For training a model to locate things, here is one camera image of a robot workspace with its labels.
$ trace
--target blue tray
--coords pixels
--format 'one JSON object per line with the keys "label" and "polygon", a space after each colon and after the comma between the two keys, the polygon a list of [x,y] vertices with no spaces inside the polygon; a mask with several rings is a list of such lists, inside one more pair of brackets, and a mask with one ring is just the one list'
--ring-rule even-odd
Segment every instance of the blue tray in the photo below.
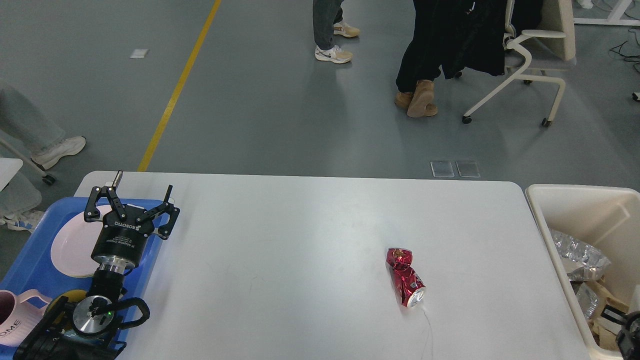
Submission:
{"label": "blue tray", "polygon": [[[52,299],[72,289],[89,290],[91,285],[91,277],[78,279],[69,277],[59,272],[51,262],[51,244],[55,239],[58,231],[72,217],[78,213],[82,213],[87,203],[86,197],[67,197],[56,201],[45,212],[40,224],[29,237],[29,240],[20,251],[18,258],[15,260],[6,276],[0,282],[0,289],[12,291],[19,295],[25,290],[37,289],[43,295]],[[142,206],[146,209],[154,208],[160,205],[160,200],[135,200],[120,199],[123,204],[134,204]],[[106,200],[101,199],[98,205],[107,204]],[[163,214],[154,221],[159,226],[166,223],[168,217]],[[96,241],[97,239],[88,239],[88,241]],[[130,297],[142,297],[145,286],[151,275],[151,269],[154,267],[156,257],[160,251],[162,240],[155,235],[149,237],[147,247],[140,261],[138,268],[135,268],[124,281],[124,287],[128,290],[123,299]],[[44,304],[38,299],[31,299],[29,302],[42,307]],[[125,321],[131,321],[138,316],[136,308],[131,308],[125,314]],[[124,341],[129,330],[120,331],[116,336],[116,340]],[[6,347],[0,345],[0,360],[10,360],[15,353],[15,347]]]}

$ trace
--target black pants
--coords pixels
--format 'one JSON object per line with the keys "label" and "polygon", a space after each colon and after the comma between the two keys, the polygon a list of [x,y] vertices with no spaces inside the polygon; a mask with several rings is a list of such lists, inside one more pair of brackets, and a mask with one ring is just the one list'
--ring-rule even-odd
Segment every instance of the black pants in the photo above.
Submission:
{"label": "black pants", "polygon": [[321,50],[333,47],[333,25],[342,21],[342,0],[314,0],[314,40]]}
{"label": "black pants", "polygon": [[440,76],[447,32],[455,1],[413,0],[415,27],[413,39],[406,48],[396,85],[400,92],[413,92],[418,80],[434,80]]}

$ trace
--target aluminum foil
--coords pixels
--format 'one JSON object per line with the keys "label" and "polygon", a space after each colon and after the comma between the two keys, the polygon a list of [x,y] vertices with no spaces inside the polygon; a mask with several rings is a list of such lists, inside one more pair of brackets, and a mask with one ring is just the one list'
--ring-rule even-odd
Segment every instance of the aluminum foil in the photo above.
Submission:
{"label": "aluminum foil", "polygon": [[578,299],[584,318],[589,320],[600,303],[598,295],[587,284],[582,283],[578,286],[575,297]]}
{"label": "aluminum foil", "polygon": [[565,266],[570,281],[597,281],[604,275],[611,261],[602,251],[568,234],[549,230],[558,254],[576,265],[575,269]]}

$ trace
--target chair leg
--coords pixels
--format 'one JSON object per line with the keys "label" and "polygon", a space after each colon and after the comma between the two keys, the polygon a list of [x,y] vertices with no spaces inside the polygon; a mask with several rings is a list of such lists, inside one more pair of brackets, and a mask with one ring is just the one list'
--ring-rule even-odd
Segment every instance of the chair leg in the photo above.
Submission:
{"label": "chair leg", "polygon": [[537,76],[537,75],[521,75],[520,79],[530,80],[530,81],[540,81],[543,83],[555,83],[558,85],[558,91],[556,93],[556,99],[554,100],[554,104],[551,106],[551,111],[549,112],[549,116],[546,120],[547,123],[553,122],[556,118],[556,113],[558,111],[558,107],[560,106],[560,101],[564,95],[564,89],[566,88],[566,83],[561,78],[554,78],[552,76]]}
{"label": "chair leg", "polygon": [[471,114],[473,114],[482,105],[484,105],[487,101],[489,101],[492,97],[494,97],[497,93],[499,93],[507,85],[509,85],[513,80],[521,79],[522,77],[520,75],[523,72],[525,72],[525,70],[527,70],[529,68],[529,65],[531,65],[531,53],[529,52],[529,50],[527,50],[524,46],[522,46],[520,44],[516,44],[513,47],[513,49],[515,51],[517,51],[518,53],[520,53],[522,56],[524,56],[524,64],[522,64],[522,66],[520,68],[518,68],[518,70],[516,70],[510,77],[508,77],[500,85],[498,85],[497,88],[493,89],[492,92],[490,92],[487,96],[485,96],[477,104],[473,105],[473,107],[471,107],[471,109],[467,110],[464,113],[464,115],[462,115],[463,122],[465,124],[468,124],[469,122],[471,122],[471,120],[470,120]]}

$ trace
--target yellow floor line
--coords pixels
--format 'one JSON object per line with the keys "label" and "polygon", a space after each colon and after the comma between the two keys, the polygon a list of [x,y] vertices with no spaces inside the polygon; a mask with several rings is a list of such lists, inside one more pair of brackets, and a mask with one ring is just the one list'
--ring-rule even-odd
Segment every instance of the yellow floor line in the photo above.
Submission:
{"label": "yellow floor line", "polygon": [[189,77],[189,73],[191,72],[191,68],[193,67],[193,63],[196,61],[198,57],[198,53],[200,52],[200,48],[202,47],[202,43],[204,42],[205,37],[207,36],[207,32],[209,31],[209,27],[211,27],[211,22],[213,22],[213,18],[216,16],[216,12],[220,7],[220,2],[222,0],[216,0],[211,8],[211,12],[207,17],[207,21],[205,21],[202,30],[200,31],[200,36],[198,36],[198,40],[196,44],[193,46],[193,50],[191,51],[191,55],[189,55],[189,60],[187,60],[187,64],[184,66],[182,70],[182,74],[180,75],[180,79],[178,83],[175,85],[173,89],[173,93],[171,95],[171,99],[169,99],[169,103],[166,105],[164,109],[164,114],[160,119],[160,123],[158,124],[156,131],[147,146],[147,151],[145,151],[144,157],[142,157],[142,161],[140,165],[138,165],[138,171],[147,171],[147,167],[151,162],[151,158],[156,151],[158,143],[160,142],[160,138],[164,133],[164,129],[166,128],[167,123],[169,123],[169,118],[173,113],[173,109],[175,107],[175,103],[178,102],[178,98],[180,97],[180,93],[182,92],[182,88],[184,88],[184,83],[187,82],[187,78]]}

